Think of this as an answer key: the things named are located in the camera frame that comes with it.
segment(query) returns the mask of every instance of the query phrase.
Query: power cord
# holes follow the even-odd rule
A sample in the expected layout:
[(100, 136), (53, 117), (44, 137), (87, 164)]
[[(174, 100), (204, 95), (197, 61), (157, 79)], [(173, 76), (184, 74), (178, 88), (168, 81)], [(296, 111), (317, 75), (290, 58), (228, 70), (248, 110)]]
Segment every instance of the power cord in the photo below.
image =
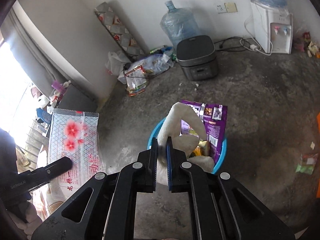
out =
[[(259, 9), (258, 9), (257, 4), (256, 4), (256, 8), (257, 8), (257, 10), (258, 10), (258, 12), (259, 12), (259, 14), (260, 14), (261, 24), (262, 24), (262, 22), (263, 22), (263, 20), (262, 20), (262, 14), (261, 14), (261, 12), (260, 12)], [(249, 33), (251, 39), (253, 39), (254, 42), (259, 46), (259, 48), (258, 48), (258, 47), (256, 47), (256, 48), (253, 47), (253, 49), (251, 49), (251, 46), (252, 46), (252, 45), (250, 46), (250, 48), (247, 48), (247, 47), (244, 46), (244, 44), (241, 43), (241, 40), (240, 40), (240, 44), (243, 45), (247, 50), (250, 50), (250, 51), (253, 51), (253, 52), (256, 52), (256, 51), (257, 51), (257, 52), (260, 52), (260, 53), (263, 54), (263, 55), (270, 56), (270, 55), (272, 54), (272, 50), (273, 50), (273, 44), (272, 44), (272, 41), (271, 41), (271, 37), (268, 36), (267, 31), (264, 29), (264, 27), (263, 27), (263, 25), (262, 25), (263, 31), (265, 32), (265, 34), (266, 34), (266, 36), (267, 36), (267, 38), (268, 38), (268, 40), (269, 40), (269, 42), (270, 42), (270, 44), (271, 44), (271, 50), (270, 50), (270, 53), (265, 53), (265, 52), (261, 51), (261, 50), (262, 50), (262, 47), (260, 46), (259, 42), (257, 42), (257, 40), (253, 37), (253, 35), (252, 35), (252, 34), (248, 31), (248, 29), (247, 29), (247, 24), (248, 24), (248, 21), (249, 21), (249, 20), (253, 20), (253, 14), (252, 14), (252, 13), (251, 13), (251, 15), (249, 16), (249, 18), (244, 21), (244, 28), (245, 28), (245, 30)]]
[[(240, 40), (240, 44), (241, 46), (236, 46), (236, 47), (231, 47), (231, 48), (226, 48), (226, 49), (223, 49), (223, 45), (226, 41), (229, 41), (229, 40)], [(228, 52), (242, 52), (242, 51), (246, 51), (248, 48), (245, 46), (245, 43), (248, 43), (249, 46), (251, 45), (248, 41), (246, 41), (244, 38), (241, 38), (241, 37), (231, 37), (231, 38), (227, 38), (227, 39), (224, 39), (222, 41), (217, 41), (215, 42), (214, 44), (217, 44), (219, 43), (219, 50), (217, 51), (228, 51)]]

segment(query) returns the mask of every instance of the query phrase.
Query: window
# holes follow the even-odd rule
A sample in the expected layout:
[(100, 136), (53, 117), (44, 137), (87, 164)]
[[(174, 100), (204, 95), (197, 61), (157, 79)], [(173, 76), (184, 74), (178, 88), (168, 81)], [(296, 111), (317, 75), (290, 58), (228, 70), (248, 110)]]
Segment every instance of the window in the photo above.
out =
[(4, 43), (0, 47), (0, 127), (9, 132), (17, 145), (26, 141), (36, 116), (36, 100), (31, 94), (32, 82)]

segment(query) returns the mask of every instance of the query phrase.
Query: pink tap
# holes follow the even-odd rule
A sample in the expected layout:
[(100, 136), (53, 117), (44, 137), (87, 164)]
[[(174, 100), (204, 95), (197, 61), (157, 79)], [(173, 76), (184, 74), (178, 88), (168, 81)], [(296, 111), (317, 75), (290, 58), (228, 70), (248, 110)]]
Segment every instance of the pink tap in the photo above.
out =
[(275, 26), (275, 32), (276, 34), (278, 34), (280, 27), (279, 26)]

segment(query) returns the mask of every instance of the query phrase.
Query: packaging with red flowers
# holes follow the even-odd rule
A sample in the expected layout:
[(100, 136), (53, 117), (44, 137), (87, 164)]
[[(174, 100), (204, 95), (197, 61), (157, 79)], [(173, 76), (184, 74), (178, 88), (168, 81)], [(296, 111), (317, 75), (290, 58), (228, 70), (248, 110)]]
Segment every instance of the packaging with red flowers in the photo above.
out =
[(69, 157), (73, 168), (50, 182), (57, 200), (68, 199), (95, 173), (105, 171), (98, 153), (99, 114), (54, 109), (49, 140), (48, 162)]
[(128, 29), (106, 2), (98, 5), (94, 11), (100, 22), (108, 30), (131, 62), (135, 62), (145, 55)]

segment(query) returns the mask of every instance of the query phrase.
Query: orange object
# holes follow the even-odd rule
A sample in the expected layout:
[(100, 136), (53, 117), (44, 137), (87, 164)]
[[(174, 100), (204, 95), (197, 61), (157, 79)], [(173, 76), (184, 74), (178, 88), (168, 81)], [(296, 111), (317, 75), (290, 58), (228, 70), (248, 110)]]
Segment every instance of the orange object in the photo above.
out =
[[(317, 120), (318, 120), (319, 132), (320, 132), (320, 113), (317, 115)], [(319, 186), (317, 191), (317, 198), (320, 198), (320, 180), (319, 180)]]

